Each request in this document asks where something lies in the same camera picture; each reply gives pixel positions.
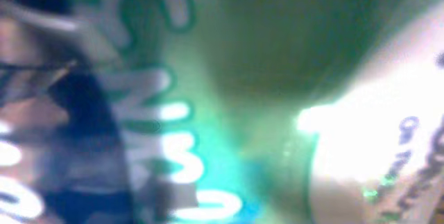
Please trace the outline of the Kleenex tissue multipack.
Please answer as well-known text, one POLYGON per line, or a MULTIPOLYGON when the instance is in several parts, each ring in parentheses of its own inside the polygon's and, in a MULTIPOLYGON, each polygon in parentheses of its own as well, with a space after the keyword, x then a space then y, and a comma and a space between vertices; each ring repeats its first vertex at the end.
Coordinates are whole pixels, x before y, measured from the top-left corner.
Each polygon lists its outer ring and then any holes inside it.
POLYGON ((442 223, 443 0, 1 0, 2 223, 442 223))

